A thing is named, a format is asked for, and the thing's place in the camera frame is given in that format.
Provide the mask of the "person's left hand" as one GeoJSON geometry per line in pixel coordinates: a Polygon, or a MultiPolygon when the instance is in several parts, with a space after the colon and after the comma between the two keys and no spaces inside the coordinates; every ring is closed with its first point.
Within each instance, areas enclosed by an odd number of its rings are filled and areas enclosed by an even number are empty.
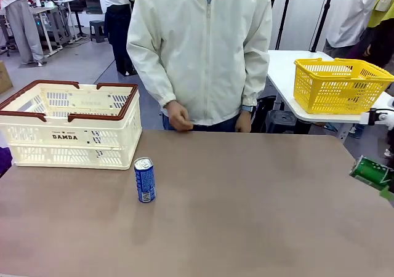
{"type": "Polygon", "coordinates": [[[241,111],[235,125],[235,131],[242,133],[251,132],[251,112],[245,110],[241,111]]]}

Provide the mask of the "person's right hand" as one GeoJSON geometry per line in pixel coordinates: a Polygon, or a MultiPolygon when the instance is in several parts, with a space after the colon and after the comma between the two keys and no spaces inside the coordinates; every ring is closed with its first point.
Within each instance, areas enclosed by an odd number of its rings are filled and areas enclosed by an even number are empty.
{"type": "Polygon", "coordinates": [[[165,106],[165,108],[169,115],[170,125],[176,131],[184,132],[193,129],[193,124],[189,119],[188,111],[183,105],[176,100],[172,100],[165,106]]]}

